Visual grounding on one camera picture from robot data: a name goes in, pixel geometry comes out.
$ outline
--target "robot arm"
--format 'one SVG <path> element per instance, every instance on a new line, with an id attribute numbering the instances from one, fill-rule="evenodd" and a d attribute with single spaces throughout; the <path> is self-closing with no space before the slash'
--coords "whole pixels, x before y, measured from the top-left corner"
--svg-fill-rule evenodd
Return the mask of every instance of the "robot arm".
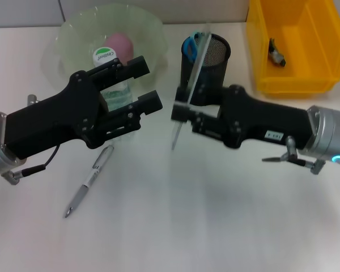
<path id="1" fill-rule="evenodd" d="M 91 71 L 73 74 L 67 87 L 55 96 L 12 114 L 0 112 L 0 174 L 72 139 L 82 139 L 88 148 L 97 148 L 107 140 L 140 129 L 142 113 L 162 109 L 156 91 L 111 112 L 100 91 L 148 73 L 143 57 L 126 66 L 116 58 Z"/>
<path id="2" fill-rule="evenodd" d="M 192 123 L 193 132 L 239 148 L 246 139 L 257 139 L 287 146 L 287 153 L 265 162 L 287 161 L 318 174 L 326 161 L 340 163 L 340 112 L 313 106 L 308 110 L 266 103 L 251 98 L 244 88 L 204 89 L 194 95 L 191 104 L 219 105 L 217 117 L 191 110 L 176 103 L 172 119 Z M 177 100 L 182 100 L 178 90 Z M 300 160 L 302 155 L 316 158 L 315 163 Z"/>

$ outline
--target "yellow plastic bin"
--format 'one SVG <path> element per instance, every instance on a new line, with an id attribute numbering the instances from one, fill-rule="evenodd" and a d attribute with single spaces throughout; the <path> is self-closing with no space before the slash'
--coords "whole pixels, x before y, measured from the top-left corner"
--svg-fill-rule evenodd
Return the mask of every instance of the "yellow plastic bin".
<path id="1" fill-rule="evenodd" d="M 340 81 L 340 18 L 332 0 L 250 0 L 247 37 L 259 91 L 308 98 Z M 286 67 L 268 59 L 270 38 Z"/>

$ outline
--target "cable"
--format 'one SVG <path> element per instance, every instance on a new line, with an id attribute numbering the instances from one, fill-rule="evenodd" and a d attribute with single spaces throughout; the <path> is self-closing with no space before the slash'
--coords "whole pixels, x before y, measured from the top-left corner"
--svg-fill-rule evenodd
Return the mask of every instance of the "cable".
<path id="1" fill-rule="evenodd" d="M 54 149 L 53 154 L 49 157 L 49 159 L 46 161 L 46 163 L 44 164 L 44 166 L 48 166 L 48 164 L 53 160 L 54 156 L 56 155 L 56 153 L 59 150 L 59 146 L 61 146 L 60 144 L 58 146 L 56 146 L 56 149 Z"/>
<path id="2" fill-rule="evenodd" d="M 56 149 L 54 149 L 54 152 L 52 153 L 52 155 L 49 157 L 49 159 L 46 161 L 45 164 L 41 164 L 41 165 L 37 165 L 37 166 L 34 166 L 34 167 L 23 169 L 23 170 L 17 172 L 16 174 L 19 174 L 18 176 L 28 177 L 32 174 L 44 171 L 46 169 L 46 167 L 48 166 L 48 164 L 53 160 L 54 156 L 57 154 L 57 152 L 59 150 L 59 146 L 61 146 L 61 145 L 59 144 L 58 146 L 56 146 Z"/>

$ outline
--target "silver pen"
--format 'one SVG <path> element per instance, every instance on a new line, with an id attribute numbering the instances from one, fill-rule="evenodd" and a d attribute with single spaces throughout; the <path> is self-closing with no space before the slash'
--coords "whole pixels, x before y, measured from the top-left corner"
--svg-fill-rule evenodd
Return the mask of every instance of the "silver pen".
<path id="1" fill-rule="evenodd" d="M 70 202 L 68 209 L 66 210 L 64 214 L 65 218 L 67 218 L 75 209 L 78 208 L 84 196 L 89 191 L 91 185 L 96 180 L 98 174 L 101 172 L 102 167 L 105 165 L 109 157 L 112 155 L 113 149 L 114 149 L 113 146 L 108 146 L 102 150 L 95 164 L 92 166 L 92 170 L 90 174 L 88 175 L 88 177 L 86 178 L 86 181 L 79 188 L 77 194 L 75 194 L 73 200 Z"/>

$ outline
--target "pink ball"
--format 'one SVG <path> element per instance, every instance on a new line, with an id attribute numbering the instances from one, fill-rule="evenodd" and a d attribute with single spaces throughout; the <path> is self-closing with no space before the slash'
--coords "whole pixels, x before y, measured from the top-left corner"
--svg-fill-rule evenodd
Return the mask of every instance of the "pink ball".
<path id="1" fill-rule="evenodd" d="M 116 52 L 117 58 L 124 65 L 134 58 L 134 45 L 123 33 L 119 32 L 111 35 L 106 39 L 103 46 L 112 48 Z"/>

